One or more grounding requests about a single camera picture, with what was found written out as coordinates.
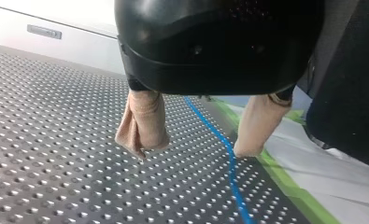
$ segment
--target metal plate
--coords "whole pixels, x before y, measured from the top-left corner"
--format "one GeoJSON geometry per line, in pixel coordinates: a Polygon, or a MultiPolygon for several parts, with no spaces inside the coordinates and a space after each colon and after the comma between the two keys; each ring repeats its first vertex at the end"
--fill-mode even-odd
{"type": "MultiPolygon", "coordinates": [[[[127,92],[0,52],[0,223],[242,223],[226,149],[182,97],[165,96],[167,150],[139,162],[114,142],[127,92]]],[[[308,223],[256,160],[236,180],[259,223],[308,223]]]]}

